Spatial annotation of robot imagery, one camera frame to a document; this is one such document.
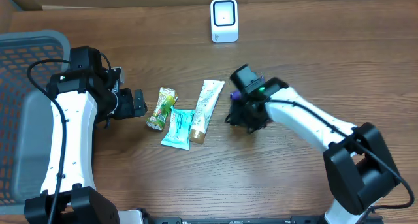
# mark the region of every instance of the plastic wrapper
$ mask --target plastic wrapper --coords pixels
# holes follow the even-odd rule
[[[152,115],[146,120],[146,125],[153,129],[163,130],[165,119],[167,118],[170,108],[177,101],[176,90],[161,87],[159,89],[157,106]]]
[[[178,110],[171,107],[170,129],[162,145],[190,150],[189,133],[194,110]]]

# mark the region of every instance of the toothpaste tube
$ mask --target toothpaste tube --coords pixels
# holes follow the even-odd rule
[[[176,101],[176,90],[161,87],[159,89],[157,106],[152,115],[146,120],[146,125],[153,129],[163,130],[165,119],[170,112],[170,107],[172,107]]]
[[[222,87],[225,81],[219,80],[205,80],[197,106],[193,123],[190,130],[190,141],[202,144],[206,136],[210,117],[214,111],[216,101],[221,94]]]
[[[194,110],[177,110],[171,107],[170,129],[162,145],[190,150],[189,133]]]

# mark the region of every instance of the white device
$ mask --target white device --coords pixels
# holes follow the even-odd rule
[[[238,40],[238,3],[236,0],[213,0],[210,3],[210,27],[215,43]]]

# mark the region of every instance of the wooden table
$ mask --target wooden table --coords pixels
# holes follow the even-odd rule
[[[72,47],[104,52],[155,107],[161,86],[176,108],[194,109],[203,80],[226,84],[203,145],[160,145],[145,117],[112,121],[95,137],[97,190],[120,210],[183,218],[322,214],[332,202],[322,155],[282,125],[251,135],[223,122],[229,75],[249,63],[290,83],[337,118],[378,126],[399,171],[418,191],[418,0],[267,3],[239,6],[240,38],[210,41],[209,6],[15,13],[10,31],[54,29]],[[406,202],[397,187],[380,204]],[[379,211],[416,223],[418,208]],[[22,216],[0,217],[5,223]]]

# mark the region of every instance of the light blue packet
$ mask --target light blue packet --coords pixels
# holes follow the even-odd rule
[[[169,132],[161,144],[190,150],[189,133],[194,114],[194,110],[178,110],[171,107]]]

